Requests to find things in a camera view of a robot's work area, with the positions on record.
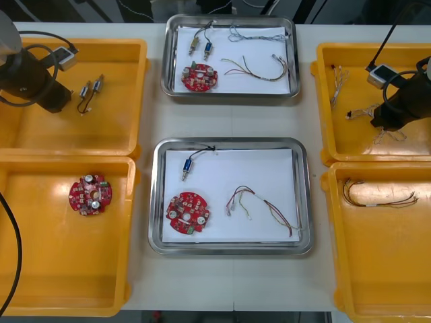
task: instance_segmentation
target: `red circuit board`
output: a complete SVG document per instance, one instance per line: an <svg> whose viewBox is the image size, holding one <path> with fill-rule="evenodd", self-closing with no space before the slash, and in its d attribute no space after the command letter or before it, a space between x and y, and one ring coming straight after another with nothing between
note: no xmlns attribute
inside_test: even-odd
<svg viewBox="0 0 431 323"><path fill-rule="evenodd" d="M198 194L184 192L170 200L166 217L170 226L182 234L202 232L209 219L206 207L207 203Z"/></svg>
<svg viewBox="0 0 431 323"><path fill-rule="evenodd" d="M208 69L212 69L211 66L196 64L196 68L193 69L192 67L187 67L189 69L189 76L181 75L181 81L187 89L194 92L206 92L217 84L217 71L213 71L212 76L208 75Z"/></svg>
<svg viewBox="0 0 431 323"><path fill-rule="evenodd" d="M104 212L111 199L112 188L102 175L82 176L69 192L70 206L85 216Z"/></svg>

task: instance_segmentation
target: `capacitor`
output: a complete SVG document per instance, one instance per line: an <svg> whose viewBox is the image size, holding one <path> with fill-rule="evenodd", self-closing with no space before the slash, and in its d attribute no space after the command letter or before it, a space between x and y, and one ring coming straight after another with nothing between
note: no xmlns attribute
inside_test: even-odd
<svg viewBox="0 0 431 323"><path fill-rule="evenodd" d="M86 175L86 177L84 177L84 180L87 183L91 183L91 182L93 182L93 176L92 175Z"/></svg>
<svg viewBox="0 0 431 323"><path fill-rule="evenodd" d="M186 159L186 162L184 163L183 178L181 179L183 182L186 180L187 174L190 172L192 163L193 163L193 160L191 158Z"/></svg>
<svg viewBox="0 0 431 323"><path fill-rule="evenodd" d="M93 209L98 209L100 207L100 202L99 201L93 201L92 202L92 208Z"/></svg>

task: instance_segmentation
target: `electronic component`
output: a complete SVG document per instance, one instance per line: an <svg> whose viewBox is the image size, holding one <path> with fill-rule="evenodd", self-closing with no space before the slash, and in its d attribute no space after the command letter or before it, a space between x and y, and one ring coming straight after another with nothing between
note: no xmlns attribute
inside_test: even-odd
<svg viewBox="0 0 431 323"><path fill-rule="evenodd" d="M194 92L206 92L217 84L217 71L205 64L191 63L190 67L183 69L181 81L185 87Z"/></svg>
<svg viewBox="0 0 431 323"><path fill-rule="evenodd" d="M191 164L193 163L193 160L191 158L186 159L186 162L184 163L183 167L183 178L181 179L183 182L186 180L187 174L190 172Z"/></svg>
<svg viewBox="0 0 431 323"><path fill-rule="evenodd" d="M209 54L211 54L211 50L213 49L213 44L210 42L207 42L205 45L205 50L203 51L203 60L207 61Z"/></svg>
<svg viewBox="0 0 431 323"><path fill-rule="evenodd" d="M206 207L207 202L198 194L184 192L170 200L166 218L170 220L170 226L181 234L202 232L209 219Z"/></svg>
<svg viewBox="0 0 431 323"><path fill-rule="evenodd" d="M397 75L398 72L386 64L380 64L368 74L367 82L378 89L382 89L388 79Z"/></svg>
<svg viewBox="0 0 431 323"><path fill-rule="evenodd" d="M77 105L77 110L81 115L84 115L85 113L91 111L91 108L88 108L88 105L90 104L90 102L92 101L94 94L98 94L100 93L100 91L102 91L102 87L103 87L103 81L104 81L104 75L101 74L99 76L99 78L97 78L97 80L95 80L93 87L92 87L92 94L90 96L90 98L88 99L86 106L84 107L84 109L81 111L79 109L79 107L81 106L81 104L85 101L87 93L88 93L88 88L90 87L91 82L87 82L87 84L82 88L81 92L79 93L79 96L81 98L81 101L79 102L79 104Z"/></svg>
<svg viewBox="0 0 431 323"><path fill-rule="evenodd" d="M103 213L112 200L112 188L102 175L85 175L73 183L69 192L69 204L81 215Z"/></svg>
<svg viewBox="0 0 431 323"><path fill-rule="evenodd" d="M195 36L190 44L189 55L192 55L199 43L199 37Z"/></svg>
<svg viewBox="0 0 431 323"><path fill-rule="evenodd" d="M181 178L181 180L184 182L186 180L187 174L190 172L191 166L193 164L193 159L192 157L194 155L197 155L198 153L201 153L202 151L216 151L216 147L215 146L207 146L204 149L200 149L198 151L195 151L194 153L192 153L189 158L186 159L186 162L184 163L184 167L183 167L183 177Z"/></svg>
<svg viewBox="0 0 431 323"><path fill-rule="evenodd" d="M274 78L274 79L268 79L266 77L258 76L256 74L254 74L252 71L250 71L250 69L248 68L247 63L245 61L245 57L244 56L242 57L242 60L244 61L245 68L242 67L241 65L239 65L237 62L233 61L232 59L222 59L222 62L232 63L232 64L235 64L237 67L240 68L240 69L230 69L229 71L227 71L226 73L224 73L224 75L227 75L230 72L237 72L237 73L244 73L244 74L256 77L257 79L262 79L263 81L270 81L270 82L278 81L279 79L282 79L286 75L286 73L289 72L288 64L283 59L283 57L277 57L277 55L275 55L275 54L272 54L271 57L273 59L275 59L278 63L280 63L281 66L283 67L283 72L281 73L281 75L279 77Z"/></svg>
<svg viewBox="0 0 431 323"><path fill-rule="evenodd" d="M387 203L375 203L375 204L362 204L357 201L355 201L352 198L352 195L350 193L350 190L355 185L361 185L365 183L363 180L356 180L353 181L350 178L348 178L343 183L343 197L346 200L347 203L350 205L353 205L354 207L394 207L394 208L402 208L402 207L410 207L412 205L415 205L417 201L419 200L418 197L415 196L415 192L411 192L410 195L406 199L398 200L398 201L392 201Z"/></svg>

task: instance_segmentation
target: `table surface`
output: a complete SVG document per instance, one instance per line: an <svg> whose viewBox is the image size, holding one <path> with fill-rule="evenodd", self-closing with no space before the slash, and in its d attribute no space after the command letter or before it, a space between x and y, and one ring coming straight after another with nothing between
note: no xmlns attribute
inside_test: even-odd
<svg viewBox="0 0 431 323"><path fill-rule="evenodd" d="M319 178L321 130L310 63L322 42L381 42L388 26L297 26L301 92L283 106L184 105L160 88L164 24L19 23L19 30L68 38L142 38L151 68L145 79L125 310L334 311L335 277L325 196ZM390 42L424 42L431 26L397 27ZM168 137L293 137L308 153L314 248L304 256L162 256L147 241L152 151Z"/></svg>

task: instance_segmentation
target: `stainless steel tray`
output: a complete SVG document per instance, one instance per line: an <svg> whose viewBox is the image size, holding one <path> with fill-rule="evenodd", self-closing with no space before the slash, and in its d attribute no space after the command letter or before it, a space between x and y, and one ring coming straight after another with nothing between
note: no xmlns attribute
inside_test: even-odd
<svg viewBox="0 0 431 323"><path fill-rule="evenodd" d="M217 150L233 149L292 149L296 215L302 227L298 242L237 242L237 243L174 243L162 241L166 151L198 150L215 145ZM148 240L160 254L304 254L314 242L310 210L310 184L306 151L292 138L179 138L161 141L155 151L152 170L150 224Z"/></svg>
<svg viewBox="0 0 431 323"><path fill-rule="evenodd" d="M286 34L291 35L286 41L286 53L290 70L289 94L224 94L211 92L180 93L174 90L175 66L176 66L176 42L179 28L204 27L211 20L215 20L214 28L229 28L232 24L240 28L274 28L284 27ZM276 98L286 99L296 96L300 91L298 51L296 46L295 24L285 18L278 17L236 17L234 15L174 15L166 24L166 36L164 43L162 62L162 89L169 96L181 98Z"/></svg>

